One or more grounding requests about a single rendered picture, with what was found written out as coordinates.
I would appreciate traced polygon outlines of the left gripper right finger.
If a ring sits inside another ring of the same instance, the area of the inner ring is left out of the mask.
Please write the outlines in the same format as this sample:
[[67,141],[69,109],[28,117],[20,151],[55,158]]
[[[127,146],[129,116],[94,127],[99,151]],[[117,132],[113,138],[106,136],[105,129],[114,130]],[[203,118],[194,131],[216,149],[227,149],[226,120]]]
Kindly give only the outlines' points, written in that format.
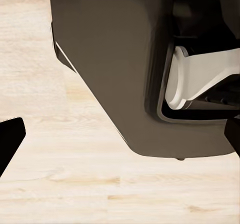
[[229,117],[227,119],[224,135],[240,157],[240,119]]

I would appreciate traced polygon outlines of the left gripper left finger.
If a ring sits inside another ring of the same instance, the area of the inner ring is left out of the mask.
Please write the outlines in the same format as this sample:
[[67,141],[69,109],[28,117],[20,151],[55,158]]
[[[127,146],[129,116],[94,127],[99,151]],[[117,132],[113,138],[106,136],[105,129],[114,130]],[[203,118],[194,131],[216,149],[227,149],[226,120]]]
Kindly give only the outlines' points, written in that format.
[[22,117],[0,122],[0,177],[26,137]]

